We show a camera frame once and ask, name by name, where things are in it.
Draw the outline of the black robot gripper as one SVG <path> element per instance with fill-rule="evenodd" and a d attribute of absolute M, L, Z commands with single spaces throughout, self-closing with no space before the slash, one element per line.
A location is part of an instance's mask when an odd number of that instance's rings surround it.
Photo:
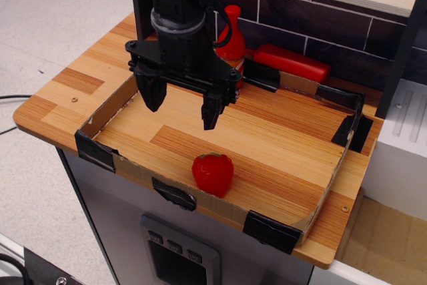
<path fill-rule="evenodd" d="M 203 128 L 215 128 L 224 104 L 239 97 L 241 75 L 215 53 L 205 18 L 189 23 L 153 17 L 158 40 L 133 40 L 125 44 L 131 54 L 129 68 L 146 107 L 156 112 L 162 105 L 167 84 L 204 94 L 201 107 Z"/>

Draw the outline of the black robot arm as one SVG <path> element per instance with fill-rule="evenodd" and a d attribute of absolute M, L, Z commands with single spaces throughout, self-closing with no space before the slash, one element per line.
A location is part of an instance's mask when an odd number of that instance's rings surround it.
<path fill-rule="evenodd" d="M 214 129 L 224 108 L 237 101 L 242 79 L 215 52 L 232 37 L 213 39 L 214 14 L 230 22 L 220 0 L 133 0 L 133 8 L 137 39 L 125 49 L 147 108 L 156 112 L 174 84 L 203 95 L 203 127 Z"/>

